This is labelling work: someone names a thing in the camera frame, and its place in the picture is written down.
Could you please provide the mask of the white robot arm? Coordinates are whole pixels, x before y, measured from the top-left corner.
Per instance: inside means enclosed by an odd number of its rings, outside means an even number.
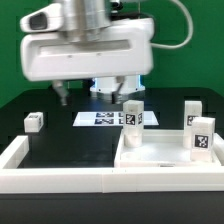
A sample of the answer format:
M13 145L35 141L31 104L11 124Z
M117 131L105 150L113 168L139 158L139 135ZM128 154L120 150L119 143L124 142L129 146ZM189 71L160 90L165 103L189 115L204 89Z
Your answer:
M62 104L68 97L65 81L115 81L110 97L117 102L129 76L153 68L153 20L113 21L110 0L53 0L23 17L20 27L26 33L20 45L24 76L50 81Z

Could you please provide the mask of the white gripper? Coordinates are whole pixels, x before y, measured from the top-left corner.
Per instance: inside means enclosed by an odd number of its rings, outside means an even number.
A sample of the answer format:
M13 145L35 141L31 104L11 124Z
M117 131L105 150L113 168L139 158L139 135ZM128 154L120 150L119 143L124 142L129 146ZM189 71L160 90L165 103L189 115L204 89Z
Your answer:
M60 80L116 77L112 103L130 75L153 68L151 18L111 20L107 3L52 3L24 16L20 27L21 65L30 81L52 81L67 105L68 91Z

